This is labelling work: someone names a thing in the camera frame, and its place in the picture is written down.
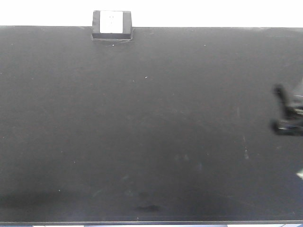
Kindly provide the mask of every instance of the dark glossy surface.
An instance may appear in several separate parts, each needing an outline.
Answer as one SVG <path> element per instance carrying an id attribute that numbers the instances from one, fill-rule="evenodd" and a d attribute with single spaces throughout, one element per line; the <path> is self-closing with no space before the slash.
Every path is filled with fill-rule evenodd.
<path id="1" fill-rule="evenodd" d="M 272 90 L 303 30 L 0 28 L 0 222 L 303 220 Z"/>

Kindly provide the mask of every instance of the scratch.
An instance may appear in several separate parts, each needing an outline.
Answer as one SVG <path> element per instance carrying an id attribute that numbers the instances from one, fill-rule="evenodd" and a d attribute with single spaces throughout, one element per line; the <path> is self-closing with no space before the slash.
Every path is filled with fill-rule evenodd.
<path id="1" fill-rule="evenodd" d="M 237 116 L 238 116 L 238 118 L 240 118 L 240 108 L 239 107 L 237 107 Z"/>
<path id="2" fill-rule="evenodd" d="M 95 197 L 96 195 L 98 195 L 100 192 L 102 192 L 102 189 L 96 191 L 96 192 L 93 194 L 93 197 Z"/>
<path id="3" fill-rule="evenodd" d="M 248 155 L 248 150 L 247 150 L 247 146 L 246 146 L 246 139 L 245 139 L 245 136 L 243 135 L 243 141 L 244 141 L 244 147 L 245 147 L 245 150 L 244 150 L 244 158 L 245 159 L 249 159 L 249 155 Z"/>

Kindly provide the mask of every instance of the white sticker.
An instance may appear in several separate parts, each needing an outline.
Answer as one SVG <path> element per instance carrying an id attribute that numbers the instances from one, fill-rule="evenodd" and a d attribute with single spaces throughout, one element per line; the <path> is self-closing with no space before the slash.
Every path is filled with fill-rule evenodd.
<path id="1" fill-rule="evenodd" d="M 123 33 L 123 12 L 100 11 L 100 33 Z"/>

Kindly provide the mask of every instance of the dust speck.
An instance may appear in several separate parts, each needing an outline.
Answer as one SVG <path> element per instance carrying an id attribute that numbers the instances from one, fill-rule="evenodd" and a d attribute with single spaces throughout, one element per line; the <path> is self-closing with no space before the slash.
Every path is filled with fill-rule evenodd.
<path id="1" fill-rule="evenodd" d="M 184 155 L 184 160 L 185 160 L 185 161 L 189 161 L 188 155 Z"/>

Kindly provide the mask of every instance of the white wall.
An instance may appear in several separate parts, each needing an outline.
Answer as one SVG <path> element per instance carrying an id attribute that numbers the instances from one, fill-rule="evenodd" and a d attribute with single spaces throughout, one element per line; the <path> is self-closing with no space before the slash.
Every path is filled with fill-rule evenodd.
<path id="1" fill-rule="evenodd" d="M 1 0 L 0 25 L 91 26 L 94 10 L 130 10 L 137 27 L 303 27 L 302 0 Z"/>

